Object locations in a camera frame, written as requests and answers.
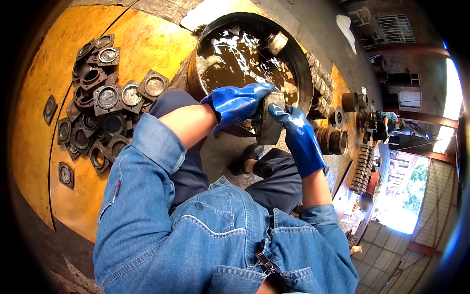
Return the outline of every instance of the oily liquid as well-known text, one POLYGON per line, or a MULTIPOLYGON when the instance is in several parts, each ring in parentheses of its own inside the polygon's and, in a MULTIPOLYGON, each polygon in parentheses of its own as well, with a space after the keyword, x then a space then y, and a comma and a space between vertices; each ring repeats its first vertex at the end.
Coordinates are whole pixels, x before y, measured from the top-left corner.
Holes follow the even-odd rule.
POLYGON ((201 40, 197 66, 207 92, 268 82, 284 93, 287 104, 297 106, 297 85, 288 63, 282 61, 282 54, 274 57, 263 49, 268 36, 245 26, 227 25, 201 40))

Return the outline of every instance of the ankle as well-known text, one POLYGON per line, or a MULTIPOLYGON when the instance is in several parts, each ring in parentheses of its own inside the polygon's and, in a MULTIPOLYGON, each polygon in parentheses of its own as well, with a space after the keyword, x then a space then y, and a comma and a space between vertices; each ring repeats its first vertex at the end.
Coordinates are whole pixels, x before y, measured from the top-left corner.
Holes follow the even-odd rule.
POLYGON ((245 172, 252 174, 253 166, 255 165, 256 162, 257 162, 256 159, 251 159, 251 158, 248 158, 247 160, 245 160, 245 162, 243 163, 245 172))

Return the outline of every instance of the blue rubber glove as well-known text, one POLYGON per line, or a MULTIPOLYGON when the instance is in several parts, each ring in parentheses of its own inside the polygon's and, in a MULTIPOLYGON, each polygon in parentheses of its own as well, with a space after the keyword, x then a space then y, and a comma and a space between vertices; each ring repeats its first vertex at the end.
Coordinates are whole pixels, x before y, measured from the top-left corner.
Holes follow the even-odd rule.
POLYGON ((270 83, 252 83, 243 88, 222 87, 204 97, 201 104, 209 104, 216 111, 219 124, 215 133, 253 116, 261 98, 273 90, 274 84, 270 83))
POLYGON ((268 111, 286 129, 286 144, 302 179, 326 168, 315 132, 300 109, 286 105, 285 112, 276 103, 271 103, 268 111))

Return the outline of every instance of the blue shirt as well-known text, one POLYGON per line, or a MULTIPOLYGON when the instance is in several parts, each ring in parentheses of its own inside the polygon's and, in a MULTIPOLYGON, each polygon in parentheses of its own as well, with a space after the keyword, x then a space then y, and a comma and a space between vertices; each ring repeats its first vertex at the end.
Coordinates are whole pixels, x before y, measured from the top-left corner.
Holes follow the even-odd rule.
POLYGON ((114 162, 93 252, 106 294, 255 293, 268 274, 259 251, 285 292, 354 292, 358 275, 332 205, 298 219, 277 208, 269 215, 222 177, 169 216, 175 189, 168 175, 185 153, 168 126, 144 113, 114 162))
POLYGON ((385 118, 388 118, 388 133, 392 134, 397 128, 395 127, 395 122, 398 120, 397 115, 394 112, 385 112, 385 111, 380 111, 380 114, 382 115, 382 118, 385 120, 385 118))

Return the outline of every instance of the black shoe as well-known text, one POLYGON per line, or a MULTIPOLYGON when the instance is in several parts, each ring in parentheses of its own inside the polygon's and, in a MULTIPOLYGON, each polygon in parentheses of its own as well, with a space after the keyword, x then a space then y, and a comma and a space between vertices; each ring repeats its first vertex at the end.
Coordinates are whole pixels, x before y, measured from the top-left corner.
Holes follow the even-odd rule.
POLYGON ((242 155, 232 161, 228 165, 228 169, 233 175, 245 175, 248 174, 245 171, 245 161, 247 159, 259 159, 259 156, 261 153, 263 153, 264 146, 263 145, 258 145, 258 144, 252 144, 243 151, 242 155))

